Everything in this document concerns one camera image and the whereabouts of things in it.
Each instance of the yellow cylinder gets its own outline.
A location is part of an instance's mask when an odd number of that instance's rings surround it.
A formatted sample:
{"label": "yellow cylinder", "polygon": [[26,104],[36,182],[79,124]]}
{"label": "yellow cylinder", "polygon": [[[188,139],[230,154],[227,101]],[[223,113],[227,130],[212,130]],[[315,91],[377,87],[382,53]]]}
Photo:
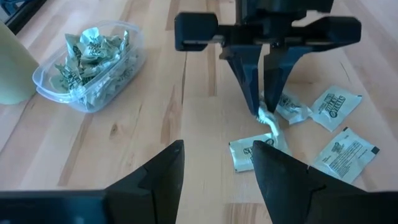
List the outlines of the yellow cylinder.
{"label": "yellow cylinder", "polygon": [[35,93],[32,74],[39,64],[0,21],[0,104],[28,100]]}

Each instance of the wooden table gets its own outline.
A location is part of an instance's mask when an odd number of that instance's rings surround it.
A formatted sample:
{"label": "wooden table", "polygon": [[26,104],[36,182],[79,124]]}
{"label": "wooden table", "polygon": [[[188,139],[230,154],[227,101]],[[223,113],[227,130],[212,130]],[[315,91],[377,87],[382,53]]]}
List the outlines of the wooden table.
{"label": "wooden table", "polygon": [[[333,84],[363,101],[333,133],[312,120],[294,126],[280,120],[294,157],[304,162],[345,126],[377,145],[381,152],[353,183],[370,191],[398,189],[397,9],[392,0],[336,0],[334,14],[362,20],[362,42],[306,55],[287,86],[308,105]],[[231,69],[218,60],[219,45],[199,53],[174,50],[178,11],[212,11],[221,22],[234,21],[233,0],[48,0],[18,35],[39,62],[64,44],[64,33],[105,19],[139,25],[148,59],[95,114],[40,95],[0,106],[0,189],[102,188],[184,139],[177,223],[270,223],[254,173],[234,173],[228,149],[230,141],[269,128],[250,115]],[[300,23],[318,17],[311,13]]]}

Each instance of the plastic container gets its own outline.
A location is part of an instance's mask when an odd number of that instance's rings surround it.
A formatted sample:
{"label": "plastic container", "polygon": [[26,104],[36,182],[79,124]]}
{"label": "plastic container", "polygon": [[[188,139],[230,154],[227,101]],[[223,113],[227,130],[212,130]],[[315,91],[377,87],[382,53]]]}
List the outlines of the plastic container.
{"label": "plastic container", "polygon": [[[66,103],[72,108],[82,111],[85,113],[94,113],[103,109],[120,91],[136,76],[137,72],[141,69],[142,65],[146,60],[146,54],[144,52],[144,36],[139,30],[138,26],[128,24],[127,22],[121,21],[103,21],[93,25],[98,27],[100,35],[112,36],[118,35],[120,38],[123,37],[124,31],[128,30],[130,33],[130,46],[131,49],[126,55],[115,63],[113,66],[102,71],[94,79],[89,81],[86,85],[81,88],[81,91],[73,91],[69,93],[62,93],[52,87],[49,80],[53,76],[59,76],[60,72],[55,68],[55,64],[64,64],[65,58],[68,55],[66,44],[59,50],[57,50],[48,60],[46,60],[33,74],[33,81],[37,85],[37,92],[42,96],[59,103]],[[136,58],[133,66],[129,66],[128,60]],[[97,93],[99,89],[105,88],[110,80],[110,76],[115,73],[128,74],[127,78],[120,81],[120,85],[116,86],[116,89],[112,94],[106,93],[101,96],[103,100],[96,103],[95,105],[88,105],[82,103],[82,99],[90,94]]]}

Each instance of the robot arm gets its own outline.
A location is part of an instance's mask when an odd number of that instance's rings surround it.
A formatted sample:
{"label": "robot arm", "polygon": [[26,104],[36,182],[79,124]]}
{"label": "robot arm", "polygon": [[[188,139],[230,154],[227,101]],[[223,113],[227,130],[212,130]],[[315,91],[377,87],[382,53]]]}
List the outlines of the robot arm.
{"label": "robot arm", "polygon": [[361,23],[353,17],[323,17],[305,27],[293,27],[307,11],[330,12],[333,0],[236,0],[235,25],[219,25],[215,14],[182,12],[175,18],[175,48],[202,51],[220,43],[243,91],[250,112],[259,109],[258,60],[263,44],[264,98],[274,112],[287,78],[301,56],[322,52],[361,39]]}

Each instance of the wooden tabletop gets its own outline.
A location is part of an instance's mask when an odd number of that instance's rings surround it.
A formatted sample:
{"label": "wooden tabletop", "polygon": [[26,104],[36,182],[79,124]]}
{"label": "wooden tabletop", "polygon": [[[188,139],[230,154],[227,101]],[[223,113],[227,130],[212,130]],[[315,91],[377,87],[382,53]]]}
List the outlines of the wooden tabletop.
{"label": "wooden tabletop", "polygon": [[[236,174],[228,148],[232,140],[269,128],[250,115],[231,69],[218,60],[219,45],[199,53],[174,49],[178,11],[211,11],[222,23],[233,23],[234,7],[233,0],[48,0],[18,34],[39,62],[65,43],[65,33],[108,19],[141,27],[147,62],[95,114],[40,95],[0,105],[0,189],[102,188],[184,139],[177,223],[270,223],[254,172]],[[370,191],[398,189],[396,10],[393,0],[335,0],[334,14],[354,14],[363,22],[361,43],[304,56],[287,86],[307,105],[330,85],[363,100],[333,133],[311,119],[293,126],[280,119],[294,157],[307,163],[345,126],[379,147],[353,183]],[[319,16],[310,13],[299,23]]]}

